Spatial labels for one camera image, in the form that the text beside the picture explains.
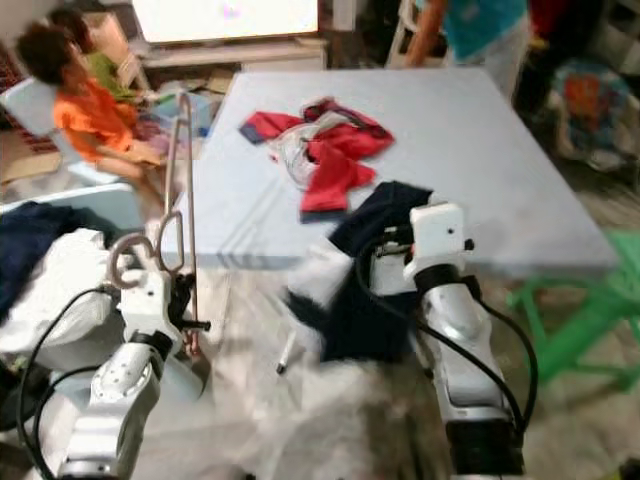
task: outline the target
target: green stool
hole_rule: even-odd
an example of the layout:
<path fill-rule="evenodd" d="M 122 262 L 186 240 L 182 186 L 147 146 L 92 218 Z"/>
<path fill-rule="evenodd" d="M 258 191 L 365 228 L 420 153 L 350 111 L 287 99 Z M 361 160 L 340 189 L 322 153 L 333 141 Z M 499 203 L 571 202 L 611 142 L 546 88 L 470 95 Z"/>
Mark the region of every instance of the green stool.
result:
<path fill-rule="evenodd" d="M 580 357 L 620 321 L 628 321 L 640 344 L 640 232 L 612 230 L 607 233 L 620 258 L 618 269 L 599 282 L 538 277 L 527 281 L 507 298 L 511 307 L 522 305 L 529 320 L 538 355 L 540 383 L 563 370 L 614 375 L 622 390 L 630 390 L 640 378 L 640 365 L 621 368 L 584 365 Z M 553 335 L 545 332 L 535 304 L 536 290 L 560 286 L 586 289 L 587 296 L 562 328 Z"/>

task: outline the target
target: child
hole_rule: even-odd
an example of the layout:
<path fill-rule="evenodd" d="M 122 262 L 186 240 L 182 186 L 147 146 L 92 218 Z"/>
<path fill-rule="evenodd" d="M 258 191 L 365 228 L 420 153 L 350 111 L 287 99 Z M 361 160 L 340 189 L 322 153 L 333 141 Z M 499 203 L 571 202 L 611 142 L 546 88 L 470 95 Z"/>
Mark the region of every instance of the child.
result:
<path fill-rule="evenodd" d="M 164 162 L 150 145 L 134 139 L 135 119 L 89 77 L 64 32 L 33 24 L 17 47 L 27 70 L 58 89 L 54 122 L 73 147 L 97 170 L 126 178 L 141 195 L 162 206 L 162 195 L 149 173 L 155 169 L 162 175 Z"/>
<path fill-rule="evenodd" d="M 49 20 L 78 46 L 87 61 L 89 73 L 102 87 L 109 90 L 116 102 L 136 102 L 138 94 L 120 85 L 118 66 L 104 53 L 96 50 L 89 28 L 79 12 L 64 7 L 56 8 L 49 14 Z"/>
<path fill-rule="evenodd" d="M 444 26 L 456 65 L 484 66 L 509 100 L 513 96 L 529 43 L 527 0 L 417 0 L 418 33 L 407 66 L 418 67 L 435 46 Z"/>

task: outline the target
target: black cable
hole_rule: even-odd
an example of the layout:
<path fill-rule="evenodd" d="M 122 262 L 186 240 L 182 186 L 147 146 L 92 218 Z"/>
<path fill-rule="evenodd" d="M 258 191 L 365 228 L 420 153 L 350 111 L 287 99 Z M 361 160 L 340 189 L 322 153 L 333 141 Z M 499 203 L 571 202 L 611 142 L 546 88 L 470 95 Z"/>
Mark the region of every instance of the black cable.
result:
<path fill-rule="evenodd" d="M 78 375 L 80 373 L 86 373 L 86 372 L 93 372 L 98 368 L 100 368 L 100 365 L 92 366 L 92 367 L 77 368 L 75 370 L 64 372 L 62 375 L 56 378 L 56 380 L 53 383 L 51 383 L 47 387 L 47 389 L 44 391 L 44 393 L 40 397 L 40 400 L 38 400 L 35 413 L 33 414 L 33 429 L 31 432 L 31 436 L 33 437 L 32 438 L 33 446 L 36 449 L 36 451 L 42 452 L 42 444 L 40 443 L 40 421 L 42 420 L 42 413 L 44 412 L 44 407 L 49 401 L 49 399 L 53 396 L 54 392 L 56 391 L 56 387 L 61 382 L 63 382 L 64 380 L 66 380 L 67 378 L 73 375 Z"/>
<path fill-rule="evenodd" d="M 482 299 L 477 299 L 478 303 L 482 308 L 484 308 L 489 314 L 496 317 L 498 320 L 507 325 L 513 332 L 518 336 L 524 349 L 527 352 L 527 357 L 529 357 L 529 393 L 527 395 L 527 403 L 524 407 L 523 413 L 523 422 L 524 428 L 526 429 L 531 422 L 531 417 L 533 417 L 533 410 L 536 406 L 536 400 L 538 398 L 538 357 L 536 356 L 535 349 L 527 337 L 527 334 L 524 332 L 522 327 L 518 325 L 513 319 L 506 316 L 504 313 L 497 311 L 495 308 L 487 305 Z"/>
<path fill-rule="evenodd" d="M 31 352 L 31 355 L 29 355 L 29 359 L 27 360 L 27 366 L 25 367 L 24 372 L 22 372 L 22 379 L 20 380 L 20 390 L 18 391 L 18 408 L 16 411 L 16 421 L 18 423 L 17 425 L 18 437 L 20 438 L 20 441 L 27 448 L 27 455 L 29 456 L 29 460 L 31 460 L 31 463 L 33 463 L 35 469 L 38 471 L 38 474 L 44 480 L 56 480 L 56 477 L 51 471 L 51 469 L 49 468 L 49 466 L 47 465 L 47 463 L 44 461 L 42 452 L 35 449 L 35 446 L 32 444 L 31 439 L 29 438 L 27 431 L 24 428 L 24 423 L 25 423 L 24 392 L 27 389 L 27 380 L 29 379 L 29 374 L 33 369 L 35 359 L 38 356 L 38 353 L 40 352 L 40 349 L 42 348 L 42 344 L 44 343 L 45 339 L 49 336 L 49 334 L 53 331 L 53 329 L 56 328 L 58 323 L 60 323 L 60 320 L 62 320 L 62 318 L 64 317 L 64 314 L 67 313 L 67 310 L 69 310 L 69 308 L 71 308 L 71 306 L 75 302 L 77 302 L 80 297 L 83 297 L 84 295 L 87 295 L 89 293 L 111 294 L 111 291 L 110 291 L 110 288 L 107 286 L 89 288 L 87 290 L 83 290 L 82 292 L 74 296 L 71 300 L 69 300 L 69 302 L 65 305 L 65 307 L 58 314 L 58 316 L 53 320 L 53 322 L 51 322 L 51 325 L 49 325 L 49 327 L 42 334 L 42 336 L 40 337 L 40 340 L 38 340 L 38 343 L 36 343 L 36 346 Z"/>
<path fill-rule="evenodd" d="M 411 323 L 413 322 L 413 318 L 401 312 L 400 310 L 397 310 L 392 305 L 390 305 L 389 303 L 385 302 L 380 297 L 375 295 L 364 280 L 364 276 L 361 268 L 362 260 L 367 255 L 371 255 L 373 253 L 374 247 L 376 245 L 379 245 L 382 241 L 383 241 L 382 237 L 375 238 L 369 241 L 364 246 L 364 248 L 360 251 L 360 254 L 356 257 L 355 269 L 356 269 L 356 276 L 358 278 L 358 283 L 360 284 L 360 287 L 367 294 L 367 296 L 370 298 L 372 302 L 374 302 L 380 308 L 386 310 L 391 315 Z M 471 352 L 461 347 L 460 345 L 458 345 L 448 337 L 442 335 L 437 330 L 434 330 L 429 325 L 418 323 L 418 329 L 432 336 L 433 338 L 443 343 L 444 345 L 449 347 L 451 350 L 453 350 L 454 352 L 458 353 L 463 358 L 471 362 L 474 366 L 476 366 L 480 371 L 482 371 L 485 375 L 487 375 L 497 385 L 497 387 L 500 389 L 500 391 L 503 393 L 503 395 L 507 399 L 507 402 L 509 403 L 509 408 L 511 408 L 511 412 L 513 414 L 516 432 L 520 435 L 520 437 L 523 437 L 524 431 L 525 431 L 524 419 L 520 411 L 520 406 L 518 405 L 518 402 L 515 396 L 513 395 L 513 392 L 511 391 L 511 389 L 509 389 L 507 384 L 498 375 L 496 375 L 495 372 L 493 372 L 493 370 L 487 367 L 487 365 L 485 365 L 478 357 L 476 357 Z"/>

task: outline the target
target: tv screen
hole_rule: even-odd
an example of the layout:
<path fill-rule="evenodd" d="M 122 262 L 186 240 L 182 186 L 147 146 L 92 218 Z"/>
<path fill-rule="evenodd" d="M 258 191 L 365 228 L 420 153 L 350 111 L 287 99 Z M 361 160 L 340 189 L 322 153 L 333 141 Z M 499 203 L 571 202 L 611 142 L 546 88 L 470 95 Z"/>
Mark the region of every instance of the tv screen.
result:
<path fill-rule="evenodd" d="M 314 32 L 318 0 L 133 0 L 151 43 Z"/>

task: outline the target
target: gray table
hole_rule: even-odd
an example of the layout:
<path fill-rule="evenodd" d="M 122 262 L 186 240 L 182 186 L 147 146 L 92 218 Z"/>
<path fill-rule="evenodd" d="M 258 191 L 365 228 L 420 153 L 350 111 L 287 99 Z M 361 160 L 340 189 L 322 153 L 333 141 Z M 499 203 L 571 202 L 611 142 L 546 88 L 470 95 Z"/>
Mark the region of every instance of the gray table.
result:
<path fill-rule="evenodd" d="M 334 96 L 396 137 L 367 161 L 376 182 L 432 188 L 462 205 L 474 270 L 522 278 L 599 276 L 617 259 L 599 228 L 480 70 L 363 70 L 236 76 L 194 166 L 200 266 L 284 269 L 332 223 L 302 225 L 301 193 L 238 127 L 256 110 L 297 115 Z M 372 187 L 350 195 L 357 207 Z M 179 208 L 186 211 L 183 198 Z M 175 241 L 165 244 L 175 255 Z"/>

